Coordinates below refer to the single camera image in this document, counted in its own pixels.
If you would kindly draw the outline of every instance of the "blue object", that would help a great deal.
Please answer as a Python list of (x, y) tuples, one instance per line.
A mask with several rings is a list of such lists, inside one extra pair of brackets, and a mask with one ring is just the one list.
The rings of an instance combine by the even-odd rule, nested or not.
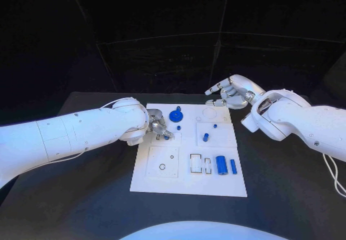
[(236, 174), (236, 162), (230, 159), (230, 166), (232, 166), (232, 174)]
[(209, 138), (209, 134), (206, 133), (206, 134), (203, 135), (203, 141), (204, 141), (204, 142), (207, 141), (207, 138)]
[(180, 106), (175, 107), (175, 110), (170, 112), (168, 114), (168, 120), (172, 123), (178, 123), (183, 119), (183, 113), (181, 113), (181, 109)]
[(217, 165), (217, 174), (219, 175), (229, 174), (224, 156), (216, 157), (216, 165)]

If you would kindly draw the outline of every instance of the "robotic hand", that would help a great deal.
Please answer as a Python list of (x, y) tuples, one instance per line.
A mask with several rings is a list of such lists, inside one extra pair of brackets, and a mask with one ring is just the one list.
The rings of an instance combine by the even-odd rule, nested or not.
[(311, 106), (292, 91), (268, 92), (243, 76), (232, 75), (204, 92), (220, 90), (222, 99), (206, 101), (209, 106), (242, 109), (250, 112), (240, 123), (253, 133), (258, 129), (281, 141), (291, 133), (307, 146), (346, 162), (346, 110), (331, 106)]
[(116, 140), (139, 144), (147, 132), (172, 137), (161, 111), (145, 109), (131, 97), (92, 110), (0, 127), (0, 188), (18, 174)]

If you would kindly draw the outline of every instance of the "black wall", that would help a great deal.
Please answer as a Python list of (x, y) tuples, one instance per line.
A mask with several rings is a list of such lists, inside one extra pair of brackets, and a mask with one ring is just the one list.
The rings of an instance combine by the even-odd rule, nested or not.
[(54, 116), (72, 91), (115, 91), (76, 1), (1, 2), (0, 33), (1, 125)]
[(309, 95), (344, 52), (343, 0), (77, 2), (123, 92), (203, 93), (240, 74)]

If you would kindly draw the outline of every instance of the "white cable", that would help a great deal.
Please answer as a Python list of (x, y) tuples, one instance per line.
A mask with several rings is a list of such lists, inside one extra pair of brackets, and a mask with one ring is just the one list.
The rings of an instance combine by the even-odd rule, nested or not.
[(337, 181), (338, 170), (337, 170), (335, 161), (334, 161), (334, 159), (328, 156), (330, 161), (333, 162), (333, 166), (334, 166), (334, 174), (333, 174), (333, 171), (331, 171), (330, 164), (328, 164), (328, 162), (327, 162), (324, 153), (322, 153), (321, 155), (322, 155), (322, 159), (324, 159), (324, 162), (325, 162), (325, 166), (327, 166), (330, 175), (331, 175), (331, 177), (333, 177), (333, 186), (334, 186), (334, 189), (335, 189), (337, 193), (346, 198), (346, 195), (340, 193), (338, 188), (337, 188), (337, 186), (338, 186), (340, 189), (343, 190), (343, 192), (346, 193), (346, 189), (344, 189), (343, 185), (341, 185), (341, 184), (338, 183), (338, 181)]
[(125, 99), (131, 99), (131, 97), (122, 97), (121, 99), (108, 102), (100, 108), (103, 108), (103, 107), (108, 106), (109, 104), (115, 103), (116, 101), (125, 100)]
[(34, 166), (34, 167), (31, 167), (30, 169), (27, 169), (25, 171), (23, 171), (21, 174), (25, 173), (25, 172), (28, 172), (30, 170), (36, 169), (37, 167), (41, 167), (43, 165), (54, 164), (54, 163), (59, 163), (59, 162), (63, 162), (63, 161), (67, 161), (67, 160), (70, 160), (70, 159), (77, 158), (85, 152), (86, 152), (86, 151), (82, 151), (76, 156), (73, 156), (73, 157), (70, 157), (70, 158), (67, 158), (67, 159), (61, 159), (61, 160), (57, 160), (57, 161), (46, 162), (46, 163), (40, 164), (38, 166)]

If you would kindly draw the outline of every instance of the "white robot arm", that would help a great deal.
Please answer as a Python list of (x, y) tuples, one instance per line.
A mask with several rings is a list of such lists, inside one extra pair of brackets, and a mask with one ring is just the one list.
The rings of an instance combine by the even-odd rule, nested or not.
[(232, 75), (204, 92), (220, 90), (222, 99), (206, 105), (230, 109), (252, 105), (240, 123), (250, 132), (258, 129), (276, 141), (291, 133), (307, 146), (346, 162), (346, 110), (331, 106), (311, 106), (292, 91), (265, 90), (243, 76)]
[(131, 97), (106, 105), (0, 127), (0, 188), (23, 172), (69, 160), (63, 158), (76, 154), (77, 157), (116, 140), (132, 146), (142, 142), (147, 132), (172, 137), (160, 110), (145, 109)]

